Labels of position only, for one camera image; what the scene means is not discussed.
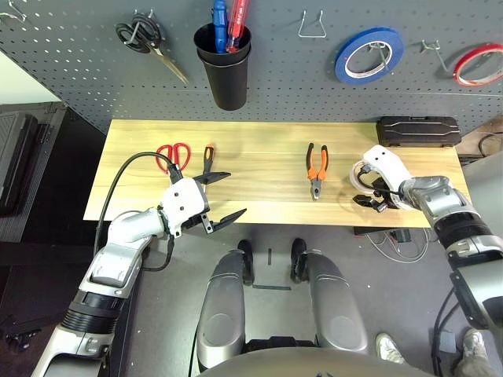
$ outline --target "pen holder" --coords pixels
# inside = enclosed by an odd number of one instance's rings
[[[247,27],[235,53],[217,53],[215,48],[215,26],[207,24],[194,35],[197,56],[203,61],[213,99],[223,110],[237,110],[246,103],[248,81],[248,57],[252,34]]]

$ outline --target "person's shoe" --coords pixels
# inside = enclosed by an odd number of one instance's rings
[[[407,364],[390,335],[380,333],[376,337],[376,351],[380,359],[396,364]]]
[[[469,329],[463,338],[463,357],[479,356],[487,359],[484,339],[480,331]]]

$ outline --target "wooden tabletop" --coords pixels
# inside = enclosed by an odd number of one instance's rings
[[[204,147],[214,143],[212,171],[232,176],[207,187],[210,218],[218,221],[241,208],[238,222],[276,224],[428,226],[418,210],[386,210],[378,214],[358,206],[359,192],[348,173],[362,154],[377,144],[374,123],[260,123],[113,120],[94,179],[84,219],[97,220],[117,170],[134,153],[184,142],[192,149],[186,177],[202,173]],[[314,165],[321,163],[321,146],[329,148],[327,180],[321,198],[313,202],[306,172],[306,151],[314,143]],[[445,175],[467,197],[468,189],[454,148],[391,148],[414,176]],[[106,219],[126,210],[156,206],[169,178],[153,157],[130,165],[119,181]]]

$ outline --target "red scissors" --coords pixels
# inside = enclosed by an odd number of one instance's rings
[[[180,152],[179,149],[184,148],[187,151],[187,157],[184,164],[180,167],[180,170],[184,170],[190,160],[190,147],[185,143],[176,143],[175,145],[161,145],[157,149],[157,153],[163,155],[163,150],[167,149],[167,158],[170,159],[173,163],[180,166]],[[166,174],[169,174],[169,170],[167,167],[163,166],[163,162],[156,157],[157,166]]]

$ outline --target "orange pliers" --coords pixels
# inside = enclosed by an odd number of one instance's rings
[[[321,168],[313,168],[313,148],[314,144],[309,143],[306,155],[307,178],[311,181],[311,195],[314,200],[318,200],[321,194],[321,183],[327,178],[327,167],[329,167],[329,150],[326,145],[321,147]]]

